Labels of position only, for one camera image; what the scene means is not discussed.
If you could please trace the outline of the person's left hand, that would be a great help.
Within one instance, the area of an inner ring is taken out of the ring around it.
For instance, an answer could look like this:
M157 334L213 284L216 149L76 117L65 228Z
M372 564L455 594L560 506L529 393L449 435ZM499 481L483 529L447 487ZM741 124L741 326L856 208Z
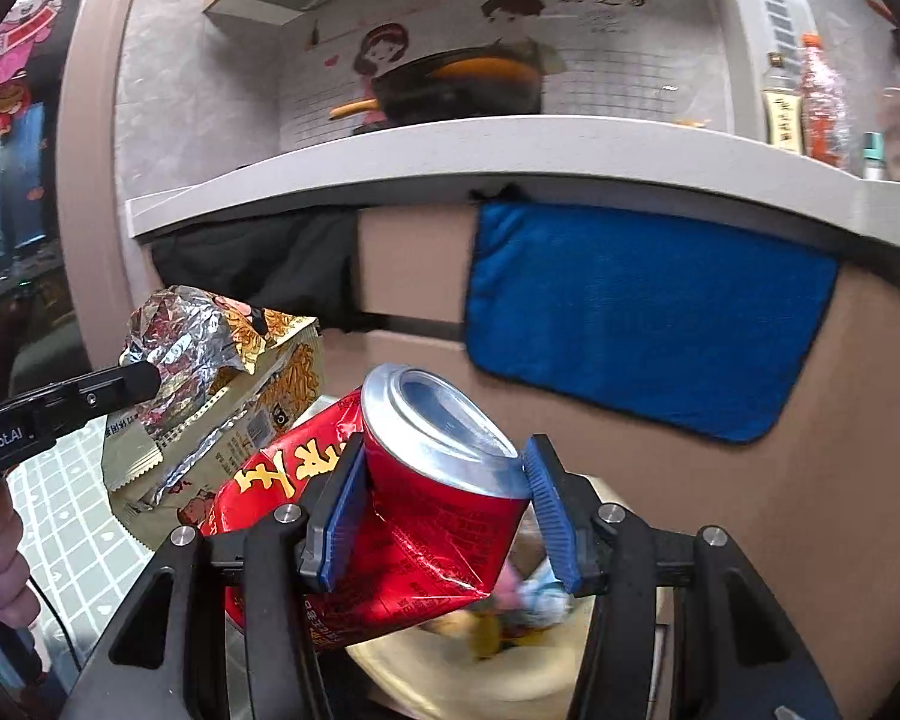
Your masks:
M19 551L22 535L22 518L0 479L0 621L11 629L28 628L40 613L40 601L27 587L30 567Z

